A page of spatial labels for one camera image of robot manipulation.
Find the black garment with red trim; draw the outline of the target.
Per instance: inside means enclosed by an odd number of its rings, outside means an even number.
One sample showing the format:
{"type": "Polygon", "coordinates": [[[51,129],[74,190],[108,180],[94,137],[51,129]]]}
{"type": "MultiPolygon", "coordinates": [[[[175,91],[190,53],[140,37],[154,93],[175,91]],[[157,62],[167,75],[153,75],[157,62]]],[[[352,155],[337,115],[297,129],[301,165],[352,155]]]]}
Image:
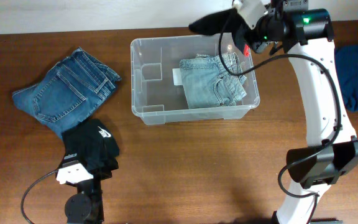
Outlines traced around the black garment with red trim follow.
{"type": "Polygon", "coordinates": [[[232,34],[235,46],[244,55],[247,55],[247,43],[244,35],[248,32],[249,27],[236,9],[209,14],[192,22],[188,28],[196,34],[207,36],[220,34],[221,31],[224,33],[229,32],[232,34]]]}

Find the light blue jeans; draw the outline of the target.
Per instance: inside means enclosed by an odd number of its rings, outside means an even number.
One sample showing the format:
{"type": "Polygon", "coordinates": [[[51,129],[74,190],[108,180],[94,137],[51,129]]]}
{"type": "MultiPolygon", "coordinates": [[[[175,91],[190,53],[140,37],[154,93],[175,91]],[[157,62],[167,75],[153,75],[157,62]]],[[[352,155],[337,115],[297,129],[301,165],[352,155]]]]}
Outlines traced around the light blue jeans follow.
{"type": "Polygon", "coordinates": [[[200,55],[179,63],[182,85],[189,109],[234,106],[246,95],[237,54],[219,56],[200,55]]]}

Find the clear plastic storage bin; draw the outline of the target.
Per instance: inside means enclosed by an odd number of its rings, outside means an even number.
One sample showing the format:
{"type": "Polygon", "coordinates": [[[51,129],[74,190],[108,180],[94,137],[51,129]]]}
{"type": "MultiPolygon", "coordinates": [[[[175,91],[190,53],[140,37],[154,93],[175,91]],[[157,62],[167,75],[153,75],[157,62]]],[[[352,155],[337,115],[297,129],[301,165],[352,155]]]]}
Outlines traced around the clear plastic storage bin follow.
{"type": "Polygon", "coordinates": [[[131,104],[134,115],[146,125],[204,119],[241,119],[259,106],[260,96],[254,72],[245,75],[247,95],[234,106],[189,109],[183,86],[173,84],[172,69],[180,60],[197,54],[217,56],[235,52],[241,69],[253,66],[250,50],[238,50],[230,33],[134,39],[131,42],[131,104]]]}

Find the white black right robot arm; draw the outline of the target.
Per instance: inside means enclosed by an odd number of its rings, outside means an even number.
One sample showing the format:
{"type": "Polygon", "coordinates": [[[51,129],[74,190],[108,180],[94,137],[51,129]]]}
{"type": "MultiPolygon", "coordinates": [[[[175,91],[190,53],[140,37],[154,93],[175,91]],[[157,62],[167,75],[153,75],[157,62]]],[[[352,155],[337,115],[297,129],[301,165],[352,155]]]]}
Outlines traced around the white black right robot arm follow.
{"type": "Polygon", "coordinates": [[[278,173],[291,177],[272,223],[311,223],[316,206],[338,179],[358,165],[358,139],[337,79],[329,12],[307,1],[271,1],[255,28],[263,40],[281,42],[296,73],[306,116],[307,147],[287,152],[278,173]]]}

